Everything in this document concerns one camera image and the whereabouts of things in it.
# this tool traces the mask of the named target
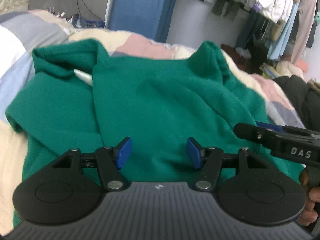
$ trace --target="finger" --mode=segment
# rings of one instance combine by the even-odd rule
[[[309,197],[315,202],[320,202],[320,187],[313,187],[309,192]]]
[[[313,200],[311,200],[309,198],[309,196],[307,196],[306,205],[305,205],[304,209],[307,210],[307,211],[311,211],[311,210],[313,210],[315,208],[315,205],[316,205],[316,203]]]
[[[299,181],[302,186],[306,186],[309,182],[309,174],[307,169],[304,169],[299,175]]]
[[[310,223],[308,221],[305,221],[302,218],[298,218],[297,222],[299,225],[304,226],[304,227],[307,227],[308,225],[310,225]]]
[[[315,210],[304,210],[301,214],[301,219],[309,223],[313,223],[317,220],[318,214]]]

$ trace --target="pink garment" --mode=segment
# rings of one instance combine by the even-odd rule
[[[116,52],[133,57],[172,59],[173,49],[168,49],[164,44],[152,44],[146,37],[133,33],[124,45],[116,49]]]
[[[291,63],[296,65],[306,47],[313,20],[315,18],[317,0],[300,0],[298,7],[299,28],[292,51]]]
[[[276,84],[273,80],[271,79],[265,79],[262,76],[259,76],[257,74],[252,74],[251,75],[256,81],[259,82],[263,92],[266,94],[267,98],[270,101],[273,102],[279,102],[282,106],[284,106],[285,108],[289,109],[289,110],[293,110],[294,108],[288,103],[287,100],[285,100],[285,98],[283,98],[278,91],[276,90],[275,85]]]

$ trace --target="hand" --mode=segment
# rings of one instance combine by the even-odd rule
[[[320,203],[320,187],[314,187],[312,189],[308,187],[309,174],[307,169],[304,169],[300,173],[299,181],[301,183],[301,186],[307,192],[307,200],[306,206],[304,207],[303,212],[297,222],[299,225],[306,227],[310,223],[315,222],[318,217],[318,214],[314,210],[314,207],[316,202]]]

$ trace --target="pink fabric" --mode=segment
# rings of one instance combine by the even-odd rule
[[[172,59],[173,49],[168,49],[163,44],[152,44],[146,37],[133,33],[124,45],[116,49],[116,52],[125,53],[133,57]]]
[[[263,92],[267,95],[270,101],[279,102],[285,108],[292,110],[292,106],[276,91],[275,82],[271,79],[265,79],[257,74],[251,75],[256,81],[259,82]]]
[[[300,68],[304,73],[308,72],[308,63],[302,59],[299,59],[296,63],[296,67]]]

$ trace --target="white wall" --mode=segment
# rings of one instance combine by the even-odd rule
[[[320,82],[320,26],[317,26],[315,40],[311,49],[307,49],[305,62],[308,63],[308,73],[304,75],[305,80],[316,78]]]
[[[218,46],[224,43],[233,47],[249,13],[240,10],[232,22],[211,13],[214,2],[215,0],[177,0],[167,43],[198,49],[203,41],[213,41]]]

